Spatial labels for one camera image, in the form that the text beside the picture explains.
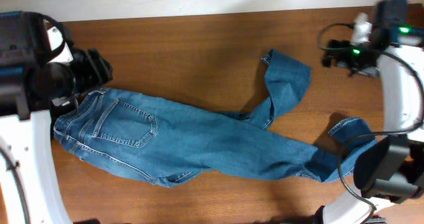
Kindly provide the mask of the blue denim jeans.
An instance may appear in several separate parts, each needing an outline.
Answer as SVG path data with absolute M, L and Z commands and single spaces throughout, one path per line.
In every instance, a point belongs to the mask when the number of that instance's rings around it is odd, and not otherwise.
M 68 152 L 102 170 L 165 188 L 209 170 L 257 180 L 298 176 L 333 182 L 351 175 L 357 158 L 376 144 L 368 124 L 351 117 L 329 131 L 348 145 L 342 162 L 326 150 L 270 132 L 273 121 L 306 94 L 311 70 L 277 50 L 262 60 L 269 96 L 250 113 L 214 113 L 102 88 L 57 119 L 54 137 Z

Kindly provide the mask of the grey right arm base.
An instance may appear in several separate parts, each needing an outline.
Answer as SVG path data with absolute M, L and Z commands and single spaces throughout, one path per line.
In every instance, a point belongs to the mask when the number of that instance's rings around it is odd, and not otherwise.
M 299 219 L 286 219 L 284 221 L 279 221 L 279 224 L 323 224 L 323 222 L 315 217 L 302 217 Z M 386 218 L 384 217 L 373 217 L 367 220 L 366 224 L 388 224 Z

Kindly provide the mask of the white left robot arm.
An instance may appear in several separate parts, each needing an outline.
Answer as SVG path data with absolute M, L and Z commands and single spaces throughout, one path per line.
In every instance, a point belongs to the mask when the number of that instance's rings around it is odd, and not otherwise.
M 69 223 L 52 157 L 54 120 L 110 82 L 98 51 L 48 15 L 1 14 L 1 193 L 10 223 Z

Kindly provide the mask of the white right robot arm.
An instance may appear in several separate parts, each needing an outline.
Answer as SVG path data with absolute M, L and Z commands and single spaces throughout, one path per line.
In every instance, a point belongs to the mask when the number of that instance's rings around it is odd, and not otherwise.
M 379 223 L 379 210 L 423 195 L 423 29 L 408 25 L 406 0 L 381 0 L 373 21 L 360 14 L 350 28 L 350 40 L 323 46 L 322 65 L 380 77 L 384 128 L 358 157 L 353 184 L 315 223 Z

